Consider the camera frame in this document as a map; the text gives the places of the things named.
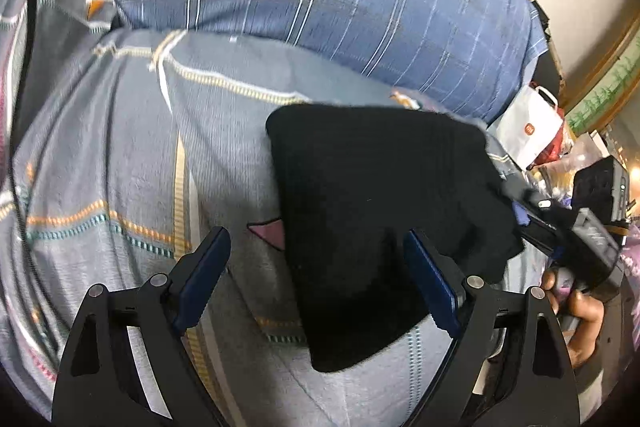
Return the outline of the person's right hand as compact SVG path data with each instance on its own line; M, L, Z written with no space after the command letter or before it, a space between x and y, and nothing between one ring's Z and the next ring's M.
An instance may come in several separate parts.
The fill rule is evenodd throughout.
M544 271L540 287L546 293L553 313L558 314L559 309L563 308L563 314L571 315L578 320L574 333L567 333L564 337L570 363L573 369L579 369L596 352L597 340L604 320L604 304L596 298L585 295L579 289L573 289L560 305L552 291L554 285L555 273L552 270Z

